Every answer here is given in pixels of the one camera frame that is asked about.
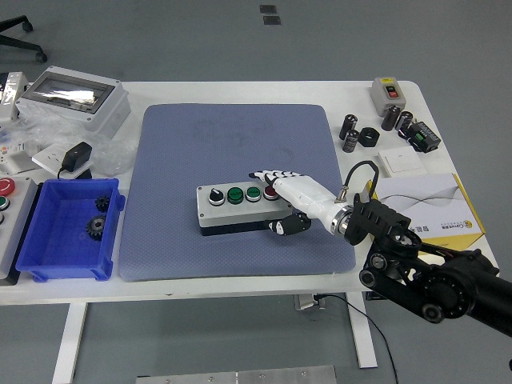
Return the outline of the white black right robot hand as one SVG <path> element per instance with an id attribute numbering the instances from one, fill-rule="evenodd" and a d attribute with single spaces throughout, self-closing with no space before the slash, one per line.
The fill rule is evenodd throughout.
<path id="1" fill-rule="evenodd" d="M 335 195 L 312 177 L 292 171 L 260 170 L 249 174 L 266 182 L 275 192 L 308 218 L 318 219 L 331 234 L 336 234 L 342 204 Z"/>

